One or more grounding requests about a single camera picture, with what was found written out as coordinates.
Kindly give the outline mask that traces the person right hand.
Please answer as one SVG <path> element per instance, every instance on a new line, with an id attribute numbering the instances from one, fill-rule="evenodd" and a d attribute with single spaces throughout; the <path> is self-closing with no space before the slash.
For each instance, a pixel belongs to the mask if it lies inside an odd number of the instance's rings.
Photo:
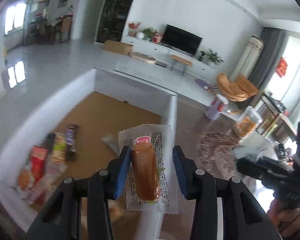
<path id="1" fill-rule="evenodd" d="M 267 215 L 282 239 L 300 239 L 300 208 L 284 209 L 284 202 L 274 199 Z"/>

